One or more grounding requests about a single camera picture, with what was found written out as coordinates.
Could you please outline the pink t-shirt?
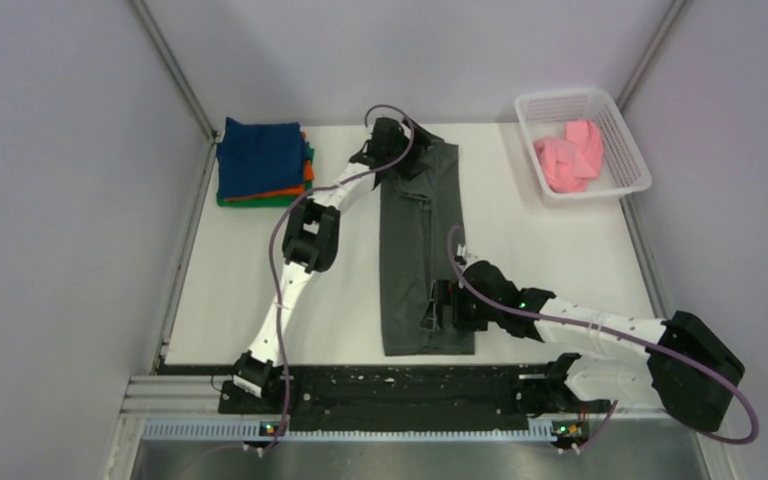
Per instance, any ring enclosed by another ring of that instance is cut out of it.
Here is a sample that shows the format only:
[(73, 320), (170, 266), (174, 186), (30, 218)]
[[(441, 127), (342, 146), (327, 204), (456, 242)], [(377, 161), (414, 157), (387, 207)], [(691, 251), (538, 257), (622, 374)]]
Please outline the pink t-shirt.
[(603, 137), (593, 121), (567, 122), (563, 136), (544, 136), (533, 147), (546, 182), (555, 193), (585, 192), (602, 174)]

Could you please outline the aluminium frame post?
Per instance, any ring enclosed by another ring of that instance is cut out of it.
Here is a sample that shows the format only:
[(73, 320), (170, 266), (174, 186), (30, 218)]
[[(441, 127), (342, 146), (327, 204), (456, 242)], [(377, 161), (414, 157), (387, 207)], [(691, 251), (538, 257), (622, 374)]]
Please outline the aluminium frame post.
[(655, 65), (662, 50), (693, 3), (693, 0), (672, 0), (669, 2), (668, 9), (616, 98), (616, 105), (621, 112), (625, 112), (631, 104), (649, 71)]
[(209, 120), (205, 108), (191, 86), (148, 2), (145, 0), (127, 0), (126, 3), (131, 8), (141, 29), (178, 92), (180, 99), (196, 122), (199, 130), (209, 140), (213, 140), (216, 135), (216, 129)]

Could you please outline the dark grey t-shirt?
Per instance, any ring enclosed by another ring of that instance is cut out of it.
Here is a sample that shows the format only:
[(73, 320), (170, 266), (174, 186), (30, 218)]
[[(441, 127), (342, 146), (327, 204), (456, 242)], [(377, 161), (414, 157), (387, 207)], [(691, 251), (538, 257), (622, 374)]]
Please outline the dark grey t-shirt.
[(425, 329), (432, 284), (455, 278), (447, 255), (451, 227), (464, 224), (459, 147), (438, 142), (412, 179), (391, 174), (380, 185), (379, 292), (381, 334), (387, 356), (472, 355), (474, 335), (449, 320)]

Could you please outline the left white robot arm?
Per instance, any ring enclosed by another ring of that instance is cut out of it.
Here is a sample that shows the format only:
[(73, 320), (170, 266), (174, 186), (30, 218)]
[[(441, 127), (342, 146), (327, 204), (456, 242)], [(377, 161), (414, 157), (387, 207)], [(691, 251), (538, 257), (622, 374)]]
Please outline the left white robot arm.
[(293, 309), (309, 282), (334, 264), (339, 247), (342, 216), (360, 198), (390, 175), (413, 178), (425, 167), (421, 158), (439, 138), (413, 119), (375, 120), (370, 137), (347, 161), (328, 186), (313, 187), (282, 214), (270, 234), (273, 249), (279, 228), (283, 264), (270, 261), (275, 296), (263, 323), (233, 367), (232, 382), (243, 401), (257, 413), (268, 413), (279, 404), (288, 376), (283, 335)]

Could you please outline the white plastic basket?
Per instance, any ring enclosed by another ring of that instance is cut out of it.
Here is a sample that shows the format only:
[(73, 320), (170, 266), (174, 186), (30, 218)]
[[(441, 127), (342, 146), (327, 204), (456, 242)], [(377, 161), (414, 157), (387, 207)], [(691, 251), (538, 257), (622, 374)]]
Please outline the white plastic basket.
[(514, 100), (525, 153), (550, 205), (615, 200), (647, 190), (650, 171), (612, 97), (599, 89)]

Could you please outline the folded navy blue t-shirt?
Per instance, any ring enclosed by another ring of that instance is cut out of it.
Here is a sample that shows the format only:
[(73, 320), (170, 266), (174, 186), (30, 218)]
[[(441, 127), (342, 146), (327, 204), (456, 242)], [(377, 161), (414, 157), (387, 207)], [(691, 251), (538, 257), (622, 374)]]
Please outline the folded navy blue t-shirt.
[(299, 194), (310, 180), (308, 144), (297, 122), (245, 124), (228, 117), (216, 155), (221, 201)]

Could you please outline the left aluminium frame post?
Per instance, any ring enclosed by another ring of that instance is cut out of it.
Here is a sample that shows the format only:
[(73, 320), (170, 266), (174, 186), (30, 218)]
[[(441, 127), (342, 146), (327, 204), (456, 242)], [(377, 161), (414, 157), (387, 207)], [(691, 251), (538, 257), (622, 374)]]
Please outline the left aluminium frame post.
[(145, 0), (127, 0), (126, 3), (131, 8), (141, 29), (178, 92), (180, 99), (196, 122), (199, 130), (209, 140), (213, 140), (216, 135), (216, 129), (209, 120), (205, 108), (191, 86), (148, 2)]

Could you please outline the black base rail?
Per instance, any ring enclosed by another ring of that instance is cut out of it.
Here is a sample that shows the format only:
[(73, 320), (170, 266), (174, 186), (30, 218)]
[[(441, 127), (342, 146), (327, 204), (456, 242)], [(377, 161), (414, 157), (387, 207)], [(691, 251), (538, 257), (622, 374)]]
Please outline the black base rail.
[(279, 417), (291, 432), (459, 432), (524, 430), (532, 418), (605, 413), (582, 402), (550, 364), (293, 366), (290, 393), (273, 376), (258, 398), (226, 381), (218, 411)]

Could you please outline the folded green t-shirt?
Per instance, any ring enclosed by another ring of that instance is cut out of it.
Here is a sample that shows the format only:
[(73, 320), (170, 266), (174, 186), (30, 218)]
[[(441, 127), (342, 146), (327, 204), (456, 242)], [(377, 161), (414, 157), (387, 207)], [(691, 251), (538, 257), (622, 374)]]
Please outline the folded green t-shirt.
[(309, 142), (305, 143), (304, 182), (294, 187), (273, 190), (266, 193), (247, 197), (225, 198), (216, 193), (216, 203), (224, 208), (280, 208), (288, 207), (306, 190), (313, 186), (315, 173), (313, 169), (315, 150)]

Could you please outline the folded orange t-shirt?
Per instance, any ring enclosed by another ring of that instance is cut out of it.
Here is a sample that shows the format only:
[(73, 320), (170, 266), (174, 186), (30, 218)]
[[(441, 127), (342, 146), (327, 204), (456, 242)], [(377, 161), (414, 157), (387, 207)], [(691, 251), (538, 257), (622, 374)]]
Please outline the folded orange t-shirt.
[(311, 186), (313, 157), (299, 130), (233, 135), (218, 151), (217, 202), (286, 205)]

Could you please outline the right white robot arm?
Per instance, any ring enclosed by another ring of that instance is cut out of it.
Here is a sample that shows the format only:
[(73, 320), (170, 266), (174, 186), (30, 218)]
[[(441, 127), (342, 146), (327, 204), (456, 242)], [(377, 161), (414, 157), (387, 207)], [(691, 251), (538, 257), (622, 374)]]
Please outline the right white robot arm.
[(640, 319), (567, 301), (552, 291), (519, 288), (487, 261), (461, 277), (437, 280), (421, 327), (484, 331), (566, 347), (545, 374), (546, 397), (560, 412), (583, 402), (620, 401), (660, 408), (700, 432), (717, 432), (745, 367), (696, 315)]

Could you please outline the right aluminium frame post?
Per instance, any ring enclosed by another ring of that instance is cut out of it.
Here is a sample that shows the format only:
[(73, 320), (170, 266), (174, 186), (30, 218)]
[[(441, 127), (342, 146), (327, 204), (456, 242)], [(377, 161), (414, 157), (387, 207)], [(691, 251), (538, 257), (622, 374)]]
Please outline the right aluminium frame post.
[(662, 50), (693, 3), (693, 0), (672, 0), (669, 2), (668, 9), (616, 98), (616, 105), (621, 112), (625, 112), (631, 104), (649, 71), (655, 65)]

